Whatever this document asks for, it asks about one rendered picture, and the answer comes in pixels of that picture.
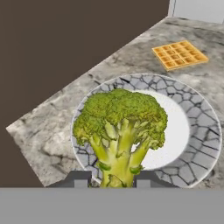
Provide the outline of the white plate with cracked rim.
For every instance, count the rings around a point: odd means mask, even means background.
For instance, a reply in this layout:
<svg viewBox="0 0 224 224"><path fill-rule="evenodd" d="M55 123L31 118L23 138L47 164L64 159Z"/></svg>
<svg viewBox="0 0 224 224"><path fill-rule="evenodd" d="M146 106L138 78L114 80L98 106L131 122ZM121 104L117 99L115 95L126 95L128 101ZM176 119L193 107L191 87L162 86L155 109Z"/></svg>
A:
<svg viewBox="0 0 224 224"><path fill-rule="evenodd" d="M154 73L126 74L108 80L83 98L71 124L74 155L81 167L91 171L93 179L101 185L98 158L89 143L77 144L73 126L89 96L118 88L153 96L168 115L164 145L147 152L142 171L154 171L160 179L180 188L192 188L202 181L221 154L219 119L207 100L193 88Z"/></svg>

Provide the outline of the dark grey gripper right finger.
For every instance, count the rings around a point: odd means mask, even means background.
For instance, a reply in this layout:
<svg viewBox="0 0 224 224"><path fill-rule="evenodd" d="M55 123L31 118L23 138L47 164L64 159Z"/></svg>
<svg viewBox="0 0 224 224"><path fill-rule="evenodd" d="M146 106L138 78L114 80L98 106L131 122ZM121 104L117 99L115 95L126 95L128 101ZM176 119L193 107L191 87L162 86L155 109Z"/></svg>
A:
<svg viewBox="0 0 224 224"><path fill-rule="evenodd" d="M138 175L136 175L136 187L140 186L141 181L145 181L149 184L150 188L176 188L174 184L160 179L154 171L141 171Z"/></svg>

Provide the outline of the green broccoli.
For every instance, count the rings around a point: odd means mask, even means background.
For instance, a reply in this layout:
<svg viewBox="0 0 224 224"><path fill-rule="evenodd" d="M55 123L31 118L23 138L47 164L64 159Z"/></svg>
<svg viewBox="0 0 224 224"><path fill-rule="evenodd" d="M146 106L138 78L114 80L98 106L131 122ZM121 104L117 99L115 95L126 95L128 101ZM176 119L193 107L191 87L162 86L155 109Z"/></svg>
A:
<svg viewBox="0 0 224 224"><path fill-rule="evenodd" d="M88 143L94 150L101 187L131 187L147 152L164 145L167 123L153 96L118 88L87 98L73 135L77 144Z"/></svg>

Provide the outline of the white cupboard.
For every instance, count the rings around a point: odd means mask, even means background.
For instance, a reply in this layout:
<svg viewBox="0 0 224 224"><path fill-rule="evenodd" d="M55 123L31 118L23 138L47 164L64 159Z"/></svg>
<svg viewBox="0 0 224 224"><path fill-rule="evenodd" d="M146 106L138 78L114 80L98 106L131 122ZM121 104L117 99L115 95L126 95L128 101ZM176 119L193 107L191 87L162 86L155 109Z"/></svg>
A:
<svg viewBox="0 0 224 224"><path fill-rule="evenodd" d="M168 16L224 25L224 0L170 0Z"/></svg>

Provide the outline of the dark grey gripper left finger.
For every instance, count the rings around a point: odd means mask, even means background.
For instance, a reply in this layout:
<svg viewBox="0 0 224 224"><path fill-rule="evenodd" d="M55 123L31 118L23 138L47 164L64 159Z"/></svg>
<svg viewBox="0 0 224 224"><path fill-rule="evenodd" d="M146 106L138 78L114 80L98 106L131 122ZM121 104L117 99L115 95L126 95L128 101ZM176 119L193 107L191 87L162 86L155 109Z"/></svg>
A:
<svg viewBox="0 0 224 224"><path fill-rule="evenodd" d="M50 187L88 188L91 184L91 171L70 171L68 175Z"/></svg>

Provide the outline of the golden square waffle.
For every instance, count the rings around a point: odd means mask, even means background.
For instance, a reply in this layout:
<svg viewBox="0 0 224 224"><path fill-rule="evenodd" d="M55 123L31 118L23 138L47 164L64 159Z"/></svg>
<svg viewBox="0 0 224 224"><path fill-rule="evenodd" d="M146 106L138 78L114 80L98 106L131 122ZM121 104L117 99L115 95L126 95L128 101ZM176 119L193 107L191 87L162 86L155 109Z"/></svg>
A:
<svg viewBox="0 0 224 224"><path fill-rule="evenodd" d="M152 48L166 71L208 62L208 57L188 40Z"/></svg>

